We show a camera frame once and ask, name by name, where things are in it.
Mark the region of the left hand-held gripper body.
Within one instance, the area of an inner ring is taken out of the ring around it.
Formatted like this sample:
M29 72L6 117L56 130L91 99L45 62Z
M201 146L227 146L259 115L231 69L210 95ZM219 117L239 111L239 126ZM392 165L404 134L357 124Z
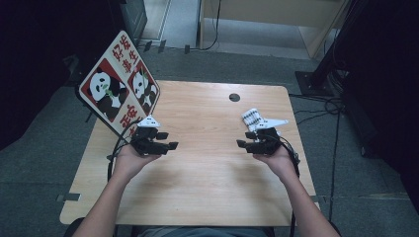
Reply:
M165 155L168 152L167 144L155 138L159 126L153 116L147 116L137 124L130 144L139 155Z

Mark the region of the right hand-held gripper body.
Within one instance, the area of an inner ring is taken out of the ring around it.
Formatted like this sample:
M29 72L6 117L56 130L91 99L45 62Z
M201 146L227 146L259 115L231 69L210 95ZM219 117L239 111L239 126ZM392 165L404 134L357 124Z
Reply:
M247 143L246 151L253 154L272 155L276 150L282 146L283 142L280 140L280 135L276 130L276 126L287 124L286 119L271 119L263 118L256 130L257 138L252 139L252 142Z

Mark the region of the panda print board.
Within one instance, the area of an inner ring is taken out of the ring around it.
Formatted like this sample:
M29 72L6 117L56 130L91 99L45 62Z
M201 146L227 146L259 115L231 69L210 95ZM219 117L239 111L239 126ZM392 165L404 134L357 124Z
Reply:
M83 102L116 135L151 115L160 87L134 43L120 31L78 87Z

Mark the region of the person's left hand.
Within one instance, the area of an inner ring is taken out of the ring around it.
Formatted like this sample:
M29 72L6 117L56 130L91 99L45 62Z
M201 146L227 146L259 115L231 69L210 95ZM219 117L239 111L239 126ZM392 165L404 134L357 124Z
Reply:
M129 182L147 164L158 158L160 155L139 155L130 144L125 145L117 156L113 176Z

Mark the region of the person's right hand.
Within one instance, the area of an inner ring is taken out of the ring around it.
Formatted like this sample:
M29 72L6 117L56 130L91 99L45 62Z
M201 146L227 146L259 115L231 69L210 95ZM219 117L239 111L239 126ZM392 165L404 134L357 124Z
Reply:
M296 178L291 156L284 146L278 148L272 155L254 154L253 157L265 163L283 183L291 178Z

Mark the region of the black metal stand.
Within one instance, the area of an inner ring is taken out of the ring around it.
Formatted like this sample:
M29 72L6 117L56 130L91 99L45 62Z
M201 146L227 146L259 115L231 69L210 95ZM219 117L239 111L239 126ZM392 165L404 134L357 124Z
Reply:
M343 48L343 41L358 17L360 0L345 0L346 5L340 8L339 19L342 19L340 30L335 32L334 40L317 68L313 72L296 71L294 73L299 89L304 96L333 96L329 74L338 68L344 68L346 62L339 59L339 50Z

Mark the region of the person's grey trousers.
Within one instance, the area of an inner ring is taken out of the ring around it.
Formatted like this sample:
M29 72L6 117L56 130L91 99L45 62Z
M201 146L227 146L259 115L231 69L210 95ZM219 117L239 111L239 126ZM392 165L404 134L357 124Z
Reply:
M142 227L135 237L275 237L272 227Z

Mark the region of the dark cabinet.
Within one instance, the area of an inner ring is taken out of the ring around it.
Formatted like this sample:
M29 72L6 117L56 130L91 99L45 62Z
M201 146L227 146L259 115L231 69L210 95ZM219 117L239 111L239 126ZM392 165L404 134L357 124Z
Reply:
M126 32L134 43L138 43L147 23L144 0L119 1Z

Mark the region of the light wooden cabinet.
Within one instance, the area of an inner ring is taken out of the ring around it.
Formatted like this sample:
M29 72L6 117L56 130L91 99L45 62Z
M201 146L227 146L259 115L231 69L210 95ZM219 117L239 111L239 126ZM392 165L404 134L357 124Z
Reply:
M201 0L200 48L205 19L298 26L306 51L314 58L338 25L351 0Z

